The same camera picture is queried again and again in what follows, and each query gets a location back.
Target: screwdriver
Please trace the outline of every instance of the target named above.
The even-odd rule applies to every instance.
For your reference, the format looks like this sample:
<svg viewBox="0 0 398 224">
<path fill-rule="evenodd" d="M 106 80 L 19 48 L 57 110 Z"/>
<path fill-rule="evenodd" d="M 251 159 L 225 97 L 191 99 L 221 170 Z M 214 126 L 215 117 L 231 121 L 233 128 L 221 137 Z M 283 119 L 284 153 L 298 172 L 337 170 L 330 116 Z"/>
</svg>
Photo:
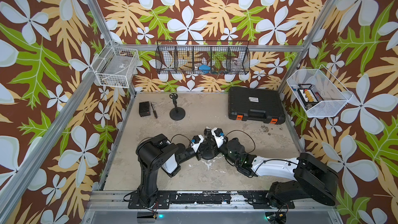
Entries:
<svg viewBox="0 0 398 224">
<path fill-rule="evenodd" d="M 150 103 L 150 106 L 152 107 L 153 115 L 155 115 L 155 118 L 158 118 L 158 115 L 157 115 L 157 113 L 155 111 L 155 108 L 153 108 L 153 104 L 154 104 L 153 102 Z"/>
</svg>

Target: concrete floor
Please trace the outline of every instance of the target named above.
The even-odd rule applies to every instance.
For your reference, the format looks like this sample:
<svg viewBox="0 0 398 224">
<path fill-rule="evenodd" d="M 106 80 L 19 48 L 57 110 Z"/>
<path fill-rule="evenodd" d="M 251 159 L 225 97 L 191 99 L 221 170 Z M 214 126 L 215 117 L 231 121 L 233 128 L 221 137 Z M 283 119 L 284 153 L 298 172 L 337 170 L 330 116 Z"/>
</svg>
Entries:
<svg viewBox="0 0 398 224">
<path fill-rule="evenodd" d="M 156 102 L 155 110 L 158 118 L 151 115 L 140 117 L 140 102 Z M 259 121 L 233 121 L 228 118 L 228 94 L 222 93 L 179 93 L 177 105 L 183 107 L 186 116 L 181 121 L 173 121 L 169 117 L 174 107 L 169 94 L 139 93 L 127 120 L 116 156 L 107 178 L 104 190 L 135 190 L 140 184 L 141 169 L 135 150 L 143 138 L 163 133 L 172 138 L 175 134 L 183 134 L 189 138 L 203 134 L 207 127 L 219 127 L 224 133 L 232 130 L 247 132 L 256 142 L 256 150 L 252 154 L 267 158 L 292 158 L 298 151 L 287 130 L 286 124 L 264 124 Z M 228 138 L 238 137 L 246 151 L 253 149 L 253 142 L 241 132 L 232 132 Z M 173 143 L 188 140 L 176 136 Z M 159 190 L 268 190 L 275 181 L 288 181 L 284 178 L 263 176 L 247 178 L 229 165 L 219 154 L 212 160 L 198 161 L 192 158 L 181 164 L 181 171 L 175 177 L 168 177 L 159 170 Z"/>
</svg>

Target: black wire basket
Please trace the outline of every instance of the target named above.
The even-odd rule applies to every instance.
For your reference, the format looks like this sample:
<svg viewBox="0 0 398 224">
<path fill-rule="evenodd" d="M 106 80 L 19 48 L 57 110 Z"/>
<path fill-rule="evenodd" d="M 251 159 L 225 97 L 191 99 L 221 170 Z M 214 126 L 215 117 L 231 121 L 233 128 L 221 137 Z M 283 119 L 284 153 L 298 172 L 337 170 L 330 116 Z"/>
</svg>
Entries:
<svg viewBox="0 0 398 224">
<path fill-rule="evenodd" d="M 157 73 L 247 74 L 249 72 L 249 42 L 236 42 L 245 45 L 229 45 L 231 42 L 228 41 L 206 42 L 211 44 L 178 45 L 176 41 L 158 40 Z"/>
</svg>

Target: white wire basket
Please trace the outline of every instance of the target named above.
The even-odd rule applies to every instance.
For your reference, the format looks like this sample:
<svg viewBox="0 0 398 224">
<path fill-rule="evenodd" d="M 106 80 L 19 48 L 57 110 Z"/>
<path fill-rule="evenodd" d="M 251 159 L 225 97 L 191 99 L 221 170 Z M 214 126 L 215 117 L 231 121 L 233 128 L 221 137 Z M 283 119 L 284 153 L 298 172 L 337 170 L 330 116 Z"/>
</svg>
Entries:
<svg viewBox="0 0 398 224">
<path fill-rule="evenodd" d="M 95 74 L 101 86 L 124 88 L 130 86 L 139 61 L 137 50 L 110 47 L 108 50 L 104 49 L 104 55 L 101 53 L 98 58 L 102 61 Z"/>
<path fill-rule="evenodd" d="M 324 66 L 299 69 L 287 79 L 287 84 L 309 118 L 335 117 L 352 97 L 352 93 Z M 299 84 L 312 84 L 312 92 L 318 92 L 323 100 L 309 107 L 308 102 L 303 102 L 299 95 Z"/>
</svg>

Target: floral wallpaper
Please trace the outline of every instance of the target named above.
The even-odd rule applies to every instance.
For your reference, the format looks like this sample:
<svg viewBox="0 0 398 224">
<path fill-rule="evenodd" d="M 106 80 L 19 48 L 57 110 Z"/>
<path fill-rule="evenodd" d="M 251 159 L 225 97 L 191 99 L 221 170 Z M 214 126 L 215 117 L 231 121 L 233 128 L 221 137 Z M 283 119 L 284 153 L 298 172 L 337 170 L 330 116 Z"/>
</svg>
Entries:
<svg viewBox="0 0 398 224">
<path fill-rule="evenodd" d="M 302 44 L 326 0 L 97 0 L 115 42 Z M 276 89 L 295 53 L 252 52 L 247 75 L 158 75 L 154 52 L 140 52 L 137 91 L 228 91 L 232 86 Z M 194 54 L 201 58 L 202 53 Z"/>
<path fill-rule="evenodd" d="M 354 96 L 333 118 L 307 118 L 288 87 L 281 94 L 306 151 L 339 173 L 347 224 L 398 220 L 397 28 L 396 0 L 338 0 L 300 68 L 326 66 Z"/>
<path fill-rule="evenodd" d="M 0 194 L 102 50 L 91 16 L 86 0 L 0 0 Z M 7 223 L 81 222 L 128 102 L 92 85 Z"/>
</svg>

